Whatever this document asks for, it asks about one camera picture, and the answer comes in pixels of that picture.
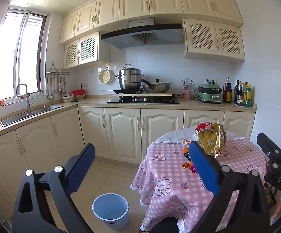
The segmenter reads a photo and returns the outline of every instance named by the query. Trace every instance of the red container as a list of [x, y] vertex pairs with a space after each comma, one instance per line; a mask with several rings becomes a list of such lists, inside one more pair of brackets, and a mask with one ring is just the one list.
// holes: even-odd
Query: red container
[[73, 95], [84, 95], [85, 94], [85, 90], [84, 89], [80, 89], [80, 90], [73, 90], [72, 91]]

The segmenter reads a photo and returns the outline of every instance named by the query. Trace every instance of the window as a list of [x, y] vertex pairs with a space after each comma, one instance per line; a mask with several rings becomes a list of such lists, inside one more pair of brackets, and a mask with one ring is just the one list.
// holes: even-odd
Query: window
[[8, 9], [0, 26], [0, 100], [16, 100], [17, 95], [42, 93], [40, 54], [46, 16], [27, 10]]

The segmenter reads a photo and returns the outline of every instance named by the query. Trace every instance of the metal screw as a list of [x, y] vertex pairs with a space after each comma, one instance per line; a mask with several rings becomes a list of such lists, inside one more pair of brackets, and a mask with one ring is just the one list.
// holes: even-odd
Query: metal screw
[[230, 171], [230, 167], [228, 166], [222, 166], [221, 170], [223, 170], [224, 172], [229, 172]]
[[33, 170], [28, 169], [28, 170], [25, 172], [25, 174], [26, 174], [27, 176], [31, 176], [31, 175], [33, 174]]
[[252, 175], [257, 177], [259, 175], [259, 173], [256, 170], [252, 170]]
[[62, 166], [56, 166], [56, 167], [54, 167], [54, 171], [55, 171], [55, 172], [61, 172], [62, 169], [63, 169]]

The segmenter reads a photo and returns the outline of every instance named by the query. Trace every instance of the bucket rim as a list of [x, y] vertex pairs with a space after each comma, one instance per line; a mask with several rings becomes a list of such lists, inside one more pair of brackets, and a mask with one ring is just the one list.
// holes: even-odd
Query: bucket rim
[[[95, 213], [95, 211], [94, 211], [94, 204], [95, 204], [95, 201], [96, 201], [98, 198], [100, 198], [100, 197], [102, 197], [102, 196], [104, 196], [104, 195], [106, 195], [106, 194], [114, 194], [114, 195], [120, 196], [120, 197], [125, 201], [125, 203], [126, 203], [126, 211], [125, 211], [124, 214], [123, 214], [122, 216], [120, 216], [119, 218], [116, 218], [116, 219], [113, 219], [113, 220], [109, 220], [109, 219], [102, 218], [102, 217], [100, 217], [99, 215], [97, 215], [97, 214]], [[101, 219], [101, 220], [103, 220], [103, 221], [106, 221], [106, 222], [115, 222], [115, 221], [117, 221], [117, 220], [123, 218], [123, 217], [127, 214], [127, 212], [129, 211], [129, 203], [127, 202], [127, 200], [126, 200], [122, 195], [115, 194], [115, 193], [106, 193], [106, 194], [101, 194], [100, 196], [96, 197], [96, 199], [95, 199], [95, 200], [93, 201], [93, 203], [92, 203], [92, 211], [93, 211], [93, 214], [94, 214], [97, 218], [99, 218], [99, 219]]]

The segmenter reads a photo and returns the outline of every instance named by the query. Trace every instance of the blue gripper pad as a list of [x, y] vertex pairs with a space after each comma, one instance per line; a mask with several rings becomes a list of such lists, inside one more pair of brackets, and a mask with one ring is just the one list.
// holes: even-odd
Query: blue gripper pad
[[195, 141], [189, 145], [189, 156], [201, 177], [203, 185], [208, 191], [216, 195], [219, 191], [218, 176], [206, 158], [206, 154]]
[[88, 143], [79, 155], [70, 157], [65, 164], [66, 193], [77, 192], [91, 164], [95, 159], [95, 147]]

